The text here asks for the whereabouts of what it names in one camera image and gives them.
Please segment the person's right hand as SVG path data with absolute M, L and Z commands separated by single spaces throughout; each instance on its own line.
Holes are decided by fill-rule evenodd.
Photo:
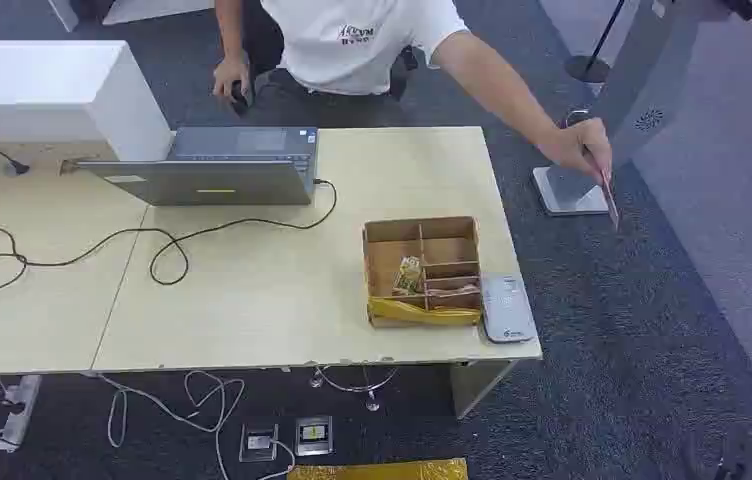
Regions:
M 247 98 L 251 93 L 250 70 L 242 55 L 226 55 L 213 71 L 212 93 L 221 99 L 234 99 L 235 91 Z

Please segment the person's left hand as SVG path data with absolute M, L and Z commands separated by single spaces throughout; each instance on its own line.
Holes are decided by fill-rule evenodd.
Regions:
M 537 144 L 553 163 L 580 171 L 597 184 L 612 178 L 612 148 L 604 123 L 599 118 L 578 122 L 567 128 L 554 126 Z

